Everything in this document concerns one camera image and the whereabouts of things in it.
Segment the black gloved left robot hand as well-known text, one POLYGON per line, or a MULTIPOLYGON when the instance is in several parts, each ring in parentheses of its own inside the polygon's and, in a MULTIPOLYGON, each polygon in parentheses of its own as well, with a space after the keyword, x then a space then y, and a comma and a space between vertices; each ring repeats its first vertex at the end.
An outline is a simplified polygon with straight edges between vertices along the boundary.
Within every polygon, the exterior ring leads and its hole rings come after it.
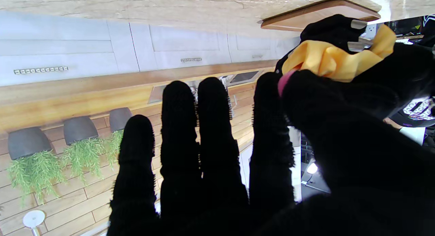
POLYGON ((396 42, 382 26, 332 15, 306 26, 300 44, 276 66, 278 106, 294 123, 383 119, 434 91, 434 54, 396 42))

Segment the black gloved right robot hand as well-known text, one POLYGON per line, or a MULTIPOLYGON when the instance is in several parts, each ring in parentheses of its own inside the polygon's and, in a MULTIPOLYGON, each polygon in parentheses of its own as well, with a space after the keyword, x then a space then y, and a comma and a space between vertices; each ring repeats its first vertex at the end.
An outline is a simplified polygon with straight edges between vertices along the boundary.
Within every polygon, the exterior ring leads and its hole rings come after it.
POLYGON ((254 95, 249 187, 241 181, 227 92, 210 77, 194 98, 162 94, 161 212, 150 120, 126 123, 108 236, 433 236, 434 153, 376 118, 294 123, 276 73, 254 95))

